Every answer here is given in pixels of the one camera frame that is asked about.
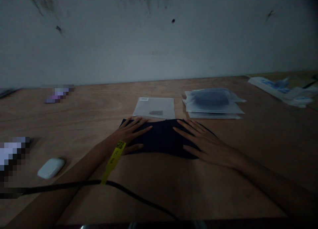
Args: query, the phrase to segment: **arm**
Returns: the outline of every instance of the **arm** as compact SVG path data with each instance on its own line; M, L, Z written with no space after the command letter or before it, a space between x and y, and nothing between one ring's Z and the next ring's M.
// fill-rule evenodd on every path
M316 195L225 144L199 123L185 121L188 124L178 120L193 136L177 128L174 130L195 143L202 152L184 145L186 151L208 163L240 171L297 222L310 225L314 221L317 214Z
M54 184L86 180L103 161L110 158L119 140L129 144L134 138L151 129L151 127L148 127L133 133L133 131L138 129L147 120L139 117L127 125L129 120L131 120L131 117L108 138L93 147L88 154L63 174ZM142 144L135 144L125 148L123 153L127 154L142 147ZM5 228L52 228L76 194L77 190L78 188L73 188L40 194Z

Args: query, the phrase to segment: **finger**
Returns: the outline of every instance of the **finger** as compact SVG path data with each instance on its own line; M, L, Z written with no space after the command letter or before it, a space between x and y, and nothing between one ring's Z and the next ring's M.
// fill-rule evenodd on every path
M184 123L181 120L177 120L177 122L182 125L184 128L186 128L188 131L190 131L192 134L194 134L195 136L199 136L200 133L197 132L194 128L192 128L191 126L189 126L187 123Z
M135 124L134 126L129 128L130 132L134 132L135 130L137 130L140 126L142 126L144 123L146 123L148 121L148 119L144 118L142 119L140 122L138 122L137 124Z
M144 133L150 131L151 128L152 128L152 126L149 126L149 127L147 127L146 129L143 129L143 130L141 130L141 131L138 131L138 132L136 132L136 133L133 133L133 134L132 134L132 139L135 139L135 138L137 138L138 136L141 136L141 135L143 135Z
M204 126L202 126L199 122L196 122L194 120L192 120L192 122L197 126L199 127L202 131L204 132L209 132Z
M199 159L202 159L202 160L206 155L206 153L198 151L197 149L195 149L191 146L188 146L188 145L183 145L183 149L186 150L187 152L189 152L190 154L197 156Z
M142 119L142 117L140 116L140 117L138 117L137 119L135 119L133 122L131 122L129 125L127 125L125 128L126 129L129 129L129 128L131 128L131 127L133 127L135 124L137 124L138 123L138 121L140 121Z
M200 127L198 127L196 124L194 124L191 120L188 120L188 119L184 119L184 120L197 132L204 133L204 131Z
M132 146L129 146L129 147L124 149L123 155L128 154L130 152L133 152L135 150L141 149L142 147L143 147L143 144L134 144Z
M180 135L182 135L184 138L192 141L193 143L196 142L196 137L192 136L192 135L189 135L188 133L176 128L176 127L173 127L173 129Z
M127 120L125 120L124 123L119 128L120 129L124 128L131 119L132 119L132 116L128 117Z

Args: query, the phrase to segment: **purple object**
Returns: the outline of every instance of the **purple object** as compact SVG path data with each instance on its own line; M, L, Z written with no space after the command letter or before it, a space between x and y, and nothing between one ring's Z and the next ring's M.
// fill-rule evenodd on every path
M54 94L49 96L44 103L57 103L61 99L65 99L70 92L74 91L74 85L69 85L67 88L55 88Z

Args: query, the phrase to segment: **stack of plastic bags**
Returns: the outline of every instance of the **stack of plastic bags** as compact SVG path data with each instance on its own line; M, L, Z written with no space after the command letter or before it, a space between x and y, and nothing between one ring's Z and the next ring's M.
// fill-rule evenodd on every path
M186 111L190 118L240 119L244 114L236 102L246 102L226 88L185 91Z

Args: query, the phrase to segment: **hand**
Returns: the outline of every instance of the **hand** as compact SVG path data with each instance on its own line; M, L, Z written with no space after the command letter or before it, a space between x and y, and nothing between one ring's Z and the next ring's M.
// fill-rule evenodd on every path
M183 146L186 151L197 156L199 159L220 166L235 167L238 160L244 156L239 150L218 139L214 134L196 121L190 121L188 119L185 119L185 121L188 124L177 120L180 125L186 128L194 136L175 127L173 129L184 138L192 141L200 148L200 150L202 150L202 152L200 152L188 145Z
M144 133L148 132L152 126L147 127L146 129L143 129L141 131L135 132L140 126L142 126L144 123L148 121L148 119L143 119L142 117L138 117L133 122L128 124L128 122L132 119L132 117L129 117L114 133L112 133L110 136L108 136L106 139L104 139L100 144L103 151L106 153L107 156L110 156L117 143L119 141L123 141L126 143L126 147L123 151L123 155L127 154L129 152L132 152L137 149L141 149L143 147L143 144L134 144L132 146L128 146L128 144L138 136L143 135Z

